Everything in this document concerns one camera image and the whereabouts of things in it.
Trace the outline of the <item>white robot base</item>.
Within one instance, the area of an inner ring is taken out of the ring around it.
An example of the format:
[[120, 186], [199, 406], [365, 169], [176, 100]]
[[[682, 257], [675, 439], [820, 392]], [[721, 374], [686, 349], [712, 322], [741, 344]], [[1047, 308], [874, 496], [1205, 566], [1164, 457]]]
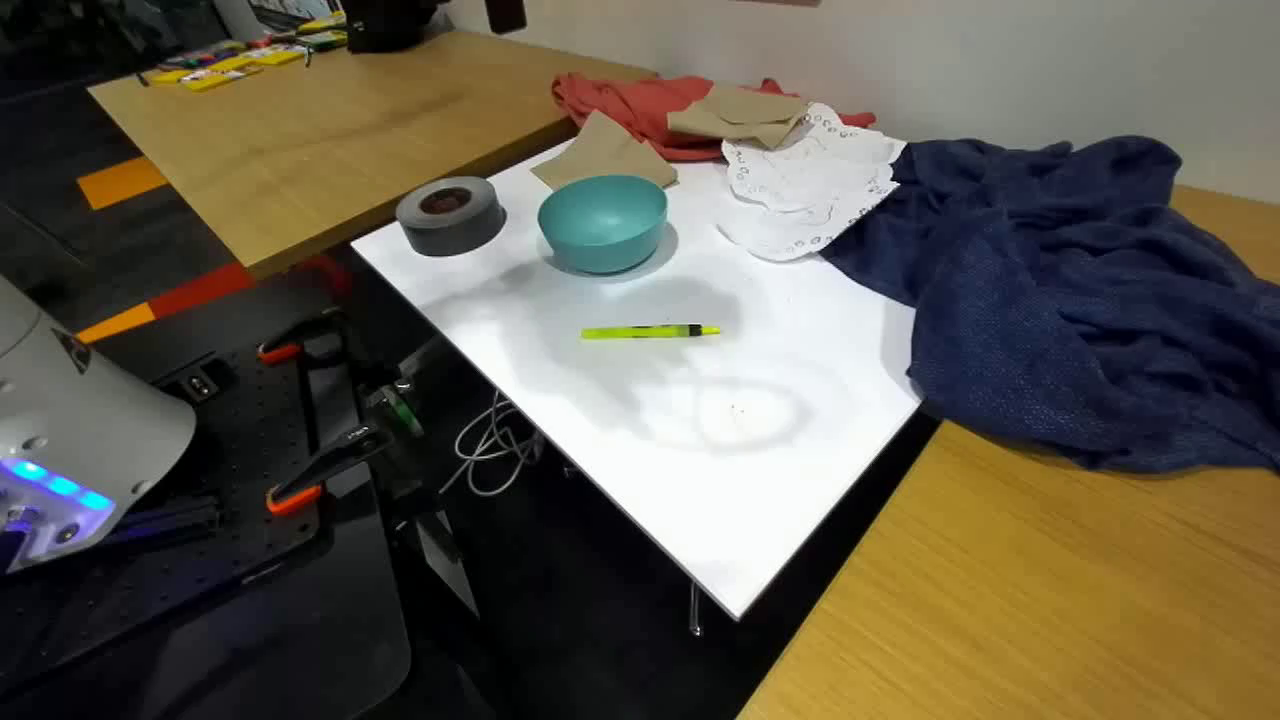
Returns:
[[0, 274], [0, 571], [95, 546], [189, 450], [195, 413]]

